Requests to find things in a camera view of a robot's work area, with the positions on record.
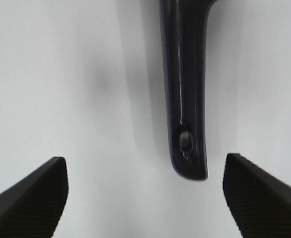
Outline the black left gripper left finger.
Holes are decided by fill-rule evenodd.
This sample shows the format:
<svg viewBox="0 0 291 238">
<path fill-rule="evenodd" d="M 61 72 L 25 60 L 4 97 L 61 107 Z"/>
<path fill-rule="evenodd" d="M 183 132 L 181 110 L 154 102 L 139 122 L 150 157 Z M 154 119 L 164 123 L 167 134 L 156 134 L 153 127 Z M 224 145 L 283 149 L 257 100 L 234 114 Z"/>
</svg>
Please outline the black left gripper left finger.
<svg viewBox="0 0 291 238">
<path fill-rule="evenodd" d="M 53 157 L 0 193 L 0 238 L 51 238 L 68 197 L 63 157 Z"/>
</svg>

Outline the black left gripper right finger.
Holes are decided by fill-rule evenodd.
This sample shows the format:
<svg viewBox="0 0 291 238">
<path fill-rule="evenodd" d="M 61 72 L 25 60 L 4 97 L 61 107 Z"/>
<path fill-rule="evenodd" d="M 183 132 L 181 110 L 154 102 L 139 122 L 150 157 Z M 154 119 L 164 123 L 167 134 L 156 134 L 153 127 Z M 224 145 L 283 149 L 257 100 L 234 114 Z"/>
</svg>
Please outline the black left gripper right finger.
<svg viewBox="0 0 291 238">
<path fill-rule="evenodd" d="M 291 238 L 291 187 L 240 154 L 228 154 L 227 206 L 244 238 Z"/>
</svg>

